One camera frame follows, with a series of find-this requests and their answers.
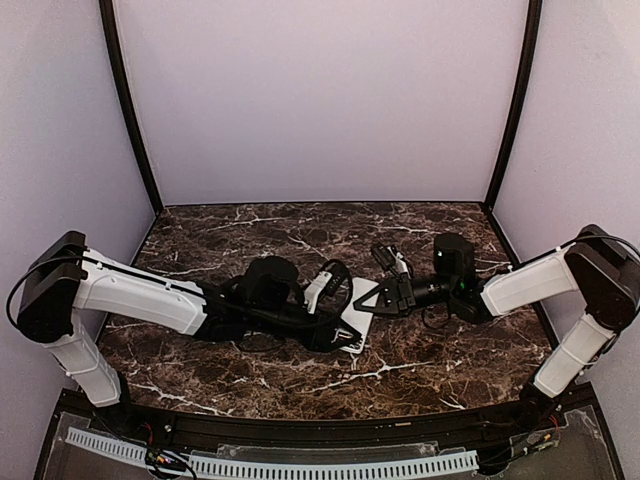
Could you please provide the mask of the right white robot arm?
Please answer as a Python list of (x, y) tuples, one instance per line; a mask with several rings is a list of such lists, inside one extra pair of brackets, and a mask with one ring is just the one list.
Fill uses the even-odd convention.
[(479, 277), (473, 244), (457, 233), (433, 240), (430, 277), (417, 278), (394, 247), (371, 253), (389, 278), (355, 297), (359, 312), (403, 317), (434, 304), (472, 324), (567, 292), (578, 292), (585, 310), (525, 387), (526, 396), (559, 397), (639, 315), (639, 250), (590, 224), (533, 259), (490, 278)]

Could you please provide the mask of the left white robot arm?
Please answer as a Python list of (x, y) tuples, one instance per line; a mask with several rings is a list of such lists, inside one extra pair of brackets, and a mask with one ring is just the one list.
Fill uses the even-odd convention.
[(293, 339), (311, 352), (359, 354), (372, 314), (355, 308), (372, 283), (327, 261), (307, 287), (296, 266), (278, 256), (253, 260), (220, 285), (179, 281), (123, 265), (68, 231), (16, 282), (21, 297), (7, 318), (42, 345), (100, 409), (125, 406), (125, 379), (86, 332), (80, 313), (102, 311), (143, 320), (209, 343), (237, 341), (248, 332)]

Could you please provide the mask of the white remote control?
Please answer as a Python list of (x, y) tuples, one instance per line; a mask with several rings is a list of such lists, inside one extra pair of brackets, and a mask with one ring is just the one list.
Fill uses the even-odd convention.
[(371, 290), (378, 286), (377, 282), (356, 277), (353, 279), (353, 294), (350, 305), (344, 310), (341, 319), (350, 327), (357, 330), (361, 337), (347, 346), (341, 347), (342, 351), (361, 354), (373, 319), (371, 312), (359, 311), (354, 308), (354, 303), (363, 296), (367, 296)]

